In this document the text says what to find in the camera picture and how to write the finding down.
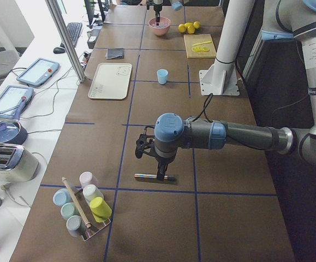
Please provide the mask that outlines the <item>pink bowl of ice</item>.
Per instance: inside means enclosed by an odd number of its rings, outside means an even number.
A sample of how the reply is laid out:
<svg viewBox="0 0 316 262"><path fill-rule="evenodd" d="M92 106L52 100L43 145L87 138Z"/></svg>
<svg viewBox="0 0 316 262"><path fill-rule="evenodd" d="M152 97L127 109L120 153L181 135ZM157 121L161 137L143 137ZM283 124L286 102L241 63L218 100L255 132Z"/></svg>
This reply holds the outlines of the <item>pink bowl of ice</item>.
<svg viewBox="0 0 316 262"><path fill-rule="evenodd" d="M157 23L155 18L151 18L148 25L154 35L163 36L169 31L171 20L167 17L160 17L160 22Z"/></svg>

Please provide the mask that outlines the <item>light blue plastic cup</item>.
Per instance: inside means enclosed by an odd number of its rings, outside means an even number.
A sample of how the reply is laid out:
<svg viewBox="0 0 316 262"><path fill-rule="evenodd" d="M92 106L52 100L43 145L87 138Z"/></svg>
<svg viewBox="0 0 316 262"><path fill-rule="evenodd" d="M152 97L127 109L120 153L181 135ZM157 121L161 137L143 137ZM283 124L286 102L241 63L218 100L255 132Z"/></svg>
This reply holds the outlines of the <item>light blue plastic cup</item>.
<svg viewBox="0 0 316 262"><path fill-rule="evenodd" d="M165 85L168 80L169 72L166 69L157 70L157 79L158 83L161 85Z"/></svg>

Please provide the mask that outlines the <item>yellow green cup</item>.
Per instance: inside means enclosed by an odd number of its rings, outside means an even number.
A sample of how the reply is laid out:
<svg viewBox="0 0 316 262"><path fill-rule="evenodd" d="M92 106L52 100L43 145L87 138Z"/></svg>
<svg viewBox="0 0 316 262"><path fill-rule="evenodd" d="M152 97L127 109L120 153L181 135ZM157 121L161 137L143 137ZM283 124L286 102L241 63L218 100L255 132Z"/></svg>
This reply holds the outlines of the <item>yellow green cup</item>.
<svg viewBox="0 0 316 262"><path fill-rule="evenodd" d="M90 209L96 222L104 222L112 215L111 207L98 196L90 201Z"/></svg>

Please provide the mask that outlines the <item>mint green cup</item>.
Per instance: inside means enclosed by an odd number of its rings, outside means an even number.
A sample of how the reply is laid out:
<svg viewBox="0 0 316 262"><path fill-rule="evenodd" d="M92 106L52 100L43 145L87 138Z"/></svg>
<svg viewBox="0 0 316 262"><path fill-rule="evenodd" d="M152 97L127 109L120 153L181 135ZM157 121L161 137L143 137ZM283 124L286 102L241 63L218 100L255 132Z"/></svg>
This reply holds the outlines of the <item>mint green cup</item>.
<svg viewBox="0 0 316 262"><path fill-rule="evenodd" d="M73 202L65 203L61 207L61 216L64 220L68 220L71 216L79 215L79 212Z"/></svg>

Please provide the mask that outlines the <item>grey cup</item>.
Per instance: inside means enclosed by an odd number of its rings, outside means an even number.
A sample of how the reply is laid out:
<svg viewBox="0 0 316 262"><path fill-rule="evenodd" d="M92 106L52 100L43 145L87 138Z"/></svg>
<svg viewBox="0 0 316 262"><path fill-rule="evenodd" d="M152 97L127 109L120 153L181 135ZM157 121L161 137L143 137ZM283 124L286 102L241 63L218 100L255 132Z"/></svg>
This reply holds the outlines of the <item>grey cup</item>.
<svg viewBox="0 0 316 262"><path fill-rule="evenodd" d="M73 215L67 219L66 227L69 234L73 237L83 236L86 226L79 215Z"/></svg>

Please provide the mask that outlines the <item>light blue rack cup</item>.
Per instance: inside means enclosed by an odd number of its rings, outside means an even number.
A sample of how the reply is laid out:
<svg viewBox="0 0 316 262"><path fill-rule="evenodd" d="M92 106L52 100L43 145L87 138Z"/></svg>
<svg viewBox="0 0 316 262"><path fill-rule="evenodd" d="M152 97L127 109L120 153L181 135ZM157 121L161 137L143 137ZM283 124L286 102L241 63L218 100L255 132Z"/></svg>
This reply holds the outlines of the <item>light blue rack cup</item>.
<svg viewBox="0 0 316 262"><path fill-rule="evenodd" d="M72 202L72 198L67 189L61 188L53 195L53 203L56 206L62 207L66 203Z"/></svg>

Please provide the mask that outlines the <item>bamboo cutting board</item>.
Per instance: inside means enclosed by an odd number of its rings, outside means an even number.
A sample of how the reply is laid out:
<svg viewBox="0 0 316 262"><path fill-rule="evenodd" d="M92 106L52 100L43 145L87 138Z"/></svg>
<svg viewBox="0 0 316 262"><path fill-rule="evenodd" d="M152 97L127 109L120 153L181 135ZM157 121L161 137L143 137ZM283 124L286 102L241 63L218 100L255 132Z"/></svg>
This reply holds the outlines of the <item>bamboo cutting board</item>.
<svg viewBox="0 0 316 262"><path fill-rule="evenodd" d="M184 35L187 58L215 58L216 49L210 34Z"/></svg>

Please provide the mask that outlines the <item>yellow plastic knife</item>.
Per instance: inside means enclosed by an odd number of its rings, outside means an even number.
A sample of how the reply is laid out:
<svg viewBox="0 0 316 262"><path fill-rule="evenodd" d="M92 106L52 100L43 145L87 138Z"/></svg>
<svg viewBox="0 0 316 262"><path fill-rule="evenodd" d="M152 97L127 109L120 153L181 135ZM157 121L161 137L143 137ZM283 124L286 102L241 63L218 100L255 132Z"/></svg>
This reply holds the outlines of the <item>yellow plastic knife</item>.
<svg viewBox="0 0 316 262"><path fill-rule="evenodd" d="M203 41L203 42L195 43L192 46L204 45L204 44L209 44L209 43L211 43L210 40L209 41Z"/></svg>

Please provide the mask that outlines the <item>grey folded cloth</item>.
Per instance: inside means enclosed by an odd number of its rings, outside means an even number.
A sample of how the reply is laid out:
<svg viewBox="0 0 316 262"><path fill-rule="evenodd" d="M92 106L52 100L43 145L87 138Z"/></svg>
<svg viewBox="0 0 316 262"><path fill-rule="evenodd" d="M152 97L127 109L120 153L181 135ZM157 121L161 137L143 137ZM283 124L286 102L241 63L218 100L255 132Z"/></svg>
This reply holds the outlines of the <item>grey folded cloth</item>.
<svg viewBox="0 0 316 262"><path fill-rule="evenodd" d="M106 59L123 59L124 48L110 48L107 49Z"/></svg>

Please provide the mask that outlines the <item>black keyboard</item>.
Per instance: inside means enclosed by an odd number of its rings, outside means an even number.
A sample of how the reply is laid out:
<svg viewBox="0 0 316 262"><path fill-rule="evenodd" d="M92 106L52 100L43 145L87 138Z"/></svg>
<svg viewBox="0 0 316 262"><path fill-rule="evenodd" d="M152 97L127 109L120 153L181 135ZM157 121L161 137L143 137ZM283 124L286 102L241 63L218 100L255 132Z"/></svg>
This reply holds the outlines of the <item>black keyboard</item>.
<svg viewBox="0 0 316 262"><path fill-rule="evenodd" d="M67 24L67 32L70 37L73 47L76 47L78 38L82 32L82 23L80 22L70 22Z"/></svg>

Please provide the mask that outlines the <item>wooden stick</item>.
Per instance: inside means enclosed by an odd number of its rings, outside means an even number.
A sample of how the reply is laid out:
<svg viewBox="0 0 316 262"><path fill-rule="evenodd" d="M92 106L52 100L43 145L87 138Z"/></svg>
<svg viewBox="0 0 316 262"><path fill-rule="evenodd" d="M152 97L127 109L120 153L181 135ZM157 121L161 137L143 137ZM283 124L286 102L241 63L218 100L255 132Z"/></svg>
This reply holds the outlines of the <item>wooden stick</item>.
<svg viewBox="0 0 316 262"><path fill-rule="evenodd" d="M69 192L69 194L70 194L70 196L71 196L71 198L72 198L72 200L73 200L73 202L74 202L74 204L75 204L75 206L76 206L76 208L77 208L77 210L78 210L83 222L85 223L85 226L89 229L91 227L91 223L88 220L88 218L86 217L86 215L85 215L85 213L84 213L84 211L83 211L78 199L76 198L76 195L74 193L74 190L72 189L71 184L67 181L67 179L65 177L62 177L62 182L64 183L65 187L67 188L67 190L68 190L68 192Z"/></svg>

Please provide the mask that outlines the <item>black computer mouse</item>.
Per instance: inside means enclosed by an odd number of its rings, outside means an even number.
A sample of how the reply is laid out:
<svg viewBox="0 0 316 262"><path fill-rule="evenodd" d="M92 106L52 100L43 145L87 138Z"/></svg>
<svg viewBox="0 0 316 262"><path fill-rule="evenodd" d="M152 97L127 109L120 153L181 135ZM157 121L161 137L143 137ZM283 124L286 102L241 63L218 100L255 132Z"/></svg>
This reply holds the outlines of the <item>black computer mouse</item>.
<svg viewBox="0 0 316 262"><path fill-rule="evenodd" d="M54 49L53 49L53 53L54 54L62 54L62 53L65 53L65 48L63 48L63 47L55 47Z"/></svg>

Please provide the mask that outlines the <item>cream toaster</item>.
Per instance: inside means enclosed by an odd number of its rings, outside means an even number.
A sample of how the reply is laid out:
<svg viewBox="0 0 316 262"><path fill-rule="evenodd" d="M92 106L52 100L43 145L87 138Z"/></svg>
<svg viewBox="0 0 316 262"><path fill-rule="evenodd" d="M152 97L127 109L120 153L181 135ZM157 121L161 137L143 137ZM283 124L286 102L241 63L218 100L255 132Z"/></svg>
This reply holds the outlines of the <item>cream toaster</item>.
<svg viewBox="0 0 316 262"><path fill-rule="evenodd" d="M24 146L0 144L0 181L30 181L38 165L39 161Z"/></svg>

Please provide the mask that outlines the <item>blue saucepan with lid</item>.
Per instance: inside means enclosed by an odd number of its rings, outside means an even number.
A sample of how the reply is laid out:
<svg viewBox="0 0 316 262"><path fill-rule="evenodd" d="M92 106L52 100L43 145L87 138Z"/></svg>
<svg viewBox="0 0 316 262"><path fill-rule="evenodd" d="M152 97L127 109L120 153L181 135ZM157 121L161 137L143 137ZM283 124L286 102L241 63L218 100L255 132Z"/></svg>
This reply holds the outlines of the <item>blue saucepan with lid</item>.
<svg viewBox="0 0 316 262"><path fill-rule="evenodd" d="M2 118L0 121L0 143L21 145L27 139L27 131L17 119Z"/></svg>

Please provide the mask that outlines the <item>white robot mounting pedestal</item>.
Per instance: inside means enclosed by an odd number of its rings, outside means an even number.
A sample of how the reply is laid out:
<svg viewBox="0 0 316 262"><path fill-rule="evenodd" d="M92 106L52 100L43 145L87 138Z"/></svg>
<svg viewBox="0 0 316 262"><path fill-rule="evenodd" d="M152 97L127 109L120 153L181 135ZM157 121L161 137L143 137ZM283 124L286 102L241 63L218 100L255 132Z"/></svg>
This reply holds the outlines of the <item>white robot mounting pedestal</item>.
<svg viewBox="0 0 316 262"><path fill-rule="evenodd" d="M208 70L200 70L203 96L238 96L235 60L255 0L230 0L217 48L216 58Z"/></svg>

